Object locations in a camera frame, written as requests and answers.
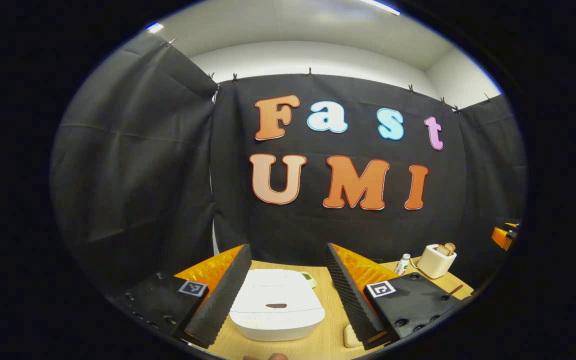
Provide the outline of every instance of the letter s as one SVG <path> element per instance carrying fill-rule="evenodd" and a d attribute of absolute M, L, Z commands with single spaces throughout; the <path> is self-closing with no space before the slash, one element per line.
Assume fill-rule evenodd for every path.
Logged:
<path fill-rule="evenodd" d="M 404 117 L 400 112 L 384 107 L 377 111 L 377 120 L 381 123 L 377 130 L 382 138 L 398 141 L 404 137 Z"/>

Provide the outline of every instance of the wooden stick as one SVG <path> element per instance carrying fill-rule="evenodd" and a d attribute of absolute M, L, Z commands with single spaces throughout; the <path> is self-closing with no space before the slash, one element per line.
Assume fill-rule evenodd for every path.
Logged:
<path fill-rule="evenodd" d="M 455 289 L 452 290 L 449 295 L 455 294 L 455 293 L 456 293 L 457 291 L 459 291 L 459 289 L 461 289 L 462 287 L 464 287 L 464 284 L 461 284 L 461 285 L 455 287 Z"/>

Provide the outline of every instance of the white wall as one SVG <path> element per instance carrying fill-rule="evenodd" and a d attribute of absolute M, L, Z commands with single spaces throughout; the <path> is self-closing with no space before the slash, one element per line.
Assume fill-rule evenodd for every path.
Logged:
<path fill-rule="evenodd" d="M 395 85 L 409 84 L 420 94 L 439 99 L 425 72 L 409 64 L 360 48 L 315 41 L 266 41 L 220 48 L 191 57 L 215 82 L 250 76 L 313 74 L 348 76 Z"/>
<path fill-rule="evenodd" d="M 461 50 L 455 48 L 431 66 L 426 75 L 446 104 L 460 109 L 501 94 L 497 84 Z"/>

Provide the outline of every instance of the black backdrop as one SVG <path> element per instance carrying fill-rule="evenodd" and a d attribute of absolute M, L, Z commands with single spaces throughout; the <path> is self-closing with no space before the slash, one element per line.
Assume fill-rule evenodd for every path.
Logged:
<path fill-rule="evenodd" d="M 266 262 L 321 266 L 327 242 L 377 262 L 453 242 L 451 272 L 475 288 L 502 262 L 505 252 L 490 234 L 521 218 L 526 186 L 521 134 L 504 96 L 457 114 L 397 86 L 292 74 L 222 82 L 213 106 L 217 85 L 166 43 L 145 33 L 106 59 L 73 98 L 55 137 L 57 222 L 103 292 L 117 294 L 155 271 L 210 257 L 213 216 L 220 250 L 250 243 L 253 259 Z M 301 104 L 281 126 L 285 135 L 256 140 L 255 103 L 288 95 Z M 307 125 L 318 101 L 343 107 L 345 132 Z M 402 114 L 402 139 L 379 135 L 382 108 Z M 441 125 L 441 150 L 430 144 L 429 117 Z M 270 171 L 276 191 L 286 187 L 282 157 L 308 159 L 294 201 L 274 205 L 254 195 L 249 157 L 256 153 L 278 159 Z M 322 205 L 333 155 L 349 157 L 359 175 L 371 160 L 389 163 L 384 209 Z M 429 173 L 423 208 L 408 210 L 414 165 Z"/>
<path fill-rule="evenodd" d="M 402 254 L 420 255 L 428 242 L 455 241 L 466 189 L 466 155 L 459 127 L 447 105 L 407 89 L 379 82 L 332 75 L 270 75 L 221 82 L 213 112 L 210 171 L 215 196 L 215 234 L 219 249 L 249 241 L 253 259 L 279 264 L 323 266 L 325 244 L 333 242 L 368 258 L 391 262 Z M 300 105 L 285 134 L 258 141 L 259 100 L 295 95 Z M 318 101 L 333 101 L 345 111 L 345 132 L 315 131 L 307 125 Z M 404 136 L 384 139 L 377 111 L 397 110 L 404 118 Z M 429 142 L 424 120 L 441 124 L 441 151 Z M 285 205 L 266 203 L 252 191 L 250 155 L 276 157 L 270 187 L 286 187 L 284 155 L 302 155 L 297 198 Z M 386 172 L 382 210 L 348 203 L 341 209 L 322 205 L 330 191 L 328 157 L 343 155 L 361 176 L 373 159 L 390 164 Z M 407 210 L 409 168 L 425 166 L 423 208 Z"/>
<path fill-rule="evenodd" d="M 453 242 L 453 272 L 478 287 L 501 264 L 505 251 L 490 235 L 494 226 L 521 217 L 525 157 L 521 133 L 504 96 L 453 112 L 441 101 L 380 82 L 332 75 L 270 75 L 225 81 L 213 111 L 210 171 L 215 198 L 215 235 L 220 250 L 249 242 L 253 259 L 294 265 L 323 265 L 325 244 L 334 242 L 377 262 L 403 253 L 419 256 L 429 244 Z M 259 100 L 295 95 L 285 134 L 259 141 Z M 334 101 L 345 111 L 347 130 L 315 131 L 307 125 L 310 105 Z M 404 136 L 382 138 L 379 109 L 399 111 Z M 441 125 L 442 150 L 432 148 L 424 121 Z M 274 155 L 270 187 L 286 187 L 285 155 L 307 158 L 297 198 L 285 205 L 267 203 L 252 191 L 250 155 Z M 348 203 L 322 205 L 330 191 L 327 158 L 352 159 L 359 175 L 368 162 L 389 162 L 382 210 Z M 409 167 L 428 168 L 423 208 L 407 210 Z"/>
<path fill-rule="evenodd" d="M 92 73 L 54 141 L 50 193 L 63 241 L 114 295 L 213 254 L 208 153 L 217 84 L 144 32 Z"/>

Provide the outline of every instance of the finger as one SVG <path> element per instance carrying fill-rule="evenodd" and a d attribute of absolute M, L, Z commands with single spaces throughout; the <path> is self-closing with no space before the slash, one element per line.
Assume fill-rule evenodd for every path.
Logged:
<path fill-rule="evenodd" d="M 274 354 L 270 355 L 268 360 L 288 360 L 288 356 L 284 355 L 283 353 L 275 352 Z"/>

